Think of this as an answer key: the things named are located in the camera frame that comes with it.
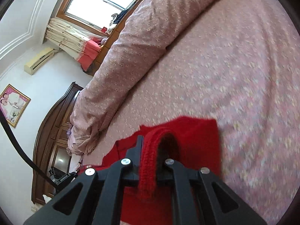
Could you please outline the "red knit cardigan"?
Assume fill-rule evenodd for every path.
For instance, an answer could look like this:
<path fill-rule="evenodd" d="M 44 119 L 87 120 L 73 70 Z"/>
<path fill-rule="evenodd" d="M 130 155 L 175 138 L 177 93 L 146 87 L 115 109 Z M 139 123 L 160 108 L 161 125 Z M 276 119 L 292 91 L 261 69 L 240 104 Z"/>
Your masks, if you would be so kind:
<path fill-rule="evenodd" d="M 115 142 L 103 157 L 98 170 L 123 159 L 127 150 L 144 137 L 141 154 L 141 181 L 137 187 L 124 189 L 121 221 L 128 224 L 172 224 L 172 194 L 169 187 L 156 184 L 162 163 L 172 158 L 186 168 L 207 167 L 221 174 L 221 150 L 217 122 L 214 119 L 179 117 L 172 121 L 140 129 L 130 137 Z"/>

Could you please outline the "clothes pile on windowsill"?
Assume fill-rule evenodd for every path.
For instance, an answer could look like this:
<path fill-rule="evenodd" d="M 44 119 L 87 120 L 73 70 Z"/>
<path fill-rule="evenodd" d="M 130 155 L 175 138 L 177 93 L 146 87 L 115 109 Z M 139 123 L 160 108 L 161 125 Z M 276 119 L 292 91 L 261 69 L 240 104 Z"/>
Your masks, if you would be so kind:
<path fill-rule="evenodd" d="M 106 33 L 108 35 L 110 35 L 114 31 L 120 33 L 125 27 L 126 20 L 132 13 L 133 10 L 123 10 L 119 14 L 114 14 L 112 16 L 112 22 L 110 22 Z"/>

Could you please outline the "dark wooden headboard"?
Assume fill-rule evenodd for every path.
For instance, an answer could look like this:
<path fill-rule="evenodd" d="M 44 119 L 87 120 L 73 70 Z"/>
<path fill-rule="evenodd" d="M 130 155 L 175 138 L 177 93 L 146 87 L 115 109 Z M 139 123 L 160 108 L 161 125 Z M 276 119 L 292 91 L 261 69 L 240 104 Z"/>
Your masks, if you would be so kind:
<path fill-rule="evenodd" d="M 34 144 L 33 162 L 54 179 L 51 168 L 62 174 L 69 171 L 71 156 L 66 152 L 71 127 L 70 116 L 82 87 L 72 82 L 42 121 Z"/>

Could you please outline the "framed wedding photo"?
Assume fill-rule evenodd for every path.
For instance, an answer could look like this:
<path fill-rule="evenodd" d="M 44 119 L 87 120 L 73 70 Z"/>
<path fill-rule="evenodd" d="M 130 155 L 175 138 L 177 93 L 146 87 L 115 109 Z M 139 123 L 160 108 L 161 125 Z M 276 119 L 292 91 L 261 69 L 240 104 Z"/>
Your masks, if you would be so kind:
<path fill-rule="evenodd" d="M 1 111 L 8 124 L 16 127 L 22 113 L 26 109 L 31 99 L 17 90 L 11 84 L 8 84 L 1 93 Z"/>

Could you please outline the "cream and red curtain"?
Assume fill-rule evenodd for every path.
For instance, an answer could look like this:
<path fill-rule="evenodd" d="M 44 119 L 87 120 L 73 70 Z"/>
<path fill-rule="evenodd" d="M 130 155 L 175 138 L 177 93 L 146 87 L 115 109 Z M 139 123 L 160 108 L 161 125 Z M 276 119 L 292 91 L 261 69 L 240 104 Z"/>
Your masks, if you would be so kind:
<path fill-rule="evenodd" d="M 83 32 L 70 24 L 52 18 L 46 28 L 45 38 L 78 61 L 87 71 L 101 51 L 101 42 L 105 37 Z"/>

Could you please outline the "pink floral bed sheet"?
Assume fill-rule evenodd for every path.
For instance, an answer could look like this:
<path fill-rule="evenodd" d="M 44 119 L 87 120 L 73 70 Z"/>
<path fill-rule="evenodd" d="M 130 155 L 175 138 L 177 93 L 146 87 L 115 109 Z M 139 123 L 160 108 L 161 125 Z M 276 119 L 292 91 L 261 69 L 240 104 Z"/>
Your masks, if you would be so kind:
<path fill-rule="evenodd" d="M 278 0 L 216 0 L 135 85 L 85 164 L 140 125 L 213 118 L 222 176 L 268 224 L 299 189 L 299 33 Z"/>

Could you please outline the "pink quilted duvet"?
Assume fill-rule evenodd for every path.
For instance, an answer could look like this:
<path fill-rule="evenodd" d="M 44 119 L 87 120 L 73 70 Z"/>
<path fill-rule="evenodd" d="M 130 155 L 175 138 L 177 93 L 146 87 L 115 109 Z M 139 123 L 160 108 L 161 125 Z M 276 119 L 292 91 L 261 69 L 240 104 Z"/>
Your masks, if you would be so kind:
<path fill-rule="evenodd" d="M 214 0 L 143 0 L 126 20 L 70 117 L 67 152 L 87 155 L 131 88 Z"/>

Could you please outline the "beige wall air conditioner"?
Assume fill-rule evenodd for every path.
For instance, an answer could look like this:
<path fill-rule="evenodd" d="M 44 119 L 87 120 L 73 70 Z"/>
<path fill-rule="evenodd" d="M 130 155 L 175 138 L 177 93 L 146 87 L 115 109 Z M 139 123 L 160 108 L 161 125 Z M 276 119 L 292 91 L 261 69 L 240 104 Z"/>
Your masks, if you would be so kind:
<path fill-rule="evenodd" d="M 55 48 L 45 48 L 24 65 L 24 71 L 29 75 L 33 75 L 38 69 L 40 69 L 41 66 L 53 58 L 58 52 L 60 52 L 60 50 Z"/>

